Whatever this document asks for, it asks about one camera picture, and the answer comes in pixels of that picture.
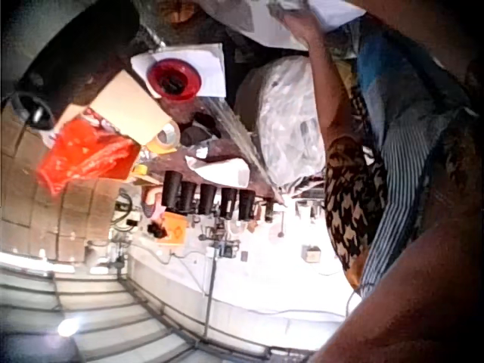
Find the person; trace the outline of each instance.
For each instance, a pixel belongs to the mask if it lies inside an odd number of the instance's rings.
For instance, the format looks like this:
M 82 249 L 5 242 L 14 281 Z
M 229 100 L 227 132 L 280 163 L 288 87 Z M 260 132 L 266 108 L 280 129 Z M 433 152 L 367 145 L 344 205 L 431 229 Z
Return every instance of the person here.
M 327 229 L 363 300 L 316 362 L 446 361 L 478 346 L 482 121 L 418 44 L 360 22 L 368 165 L 348 95 L 310 11 L 281 17 L 308 45 L 326 153 Z
M 163 187 L 142 187 L 141 208 L 144 215 L 151 220 L 147 232 L 156 239 L 168 236 L 163 227 L 163 214 L 166 208 L 161 204 Z

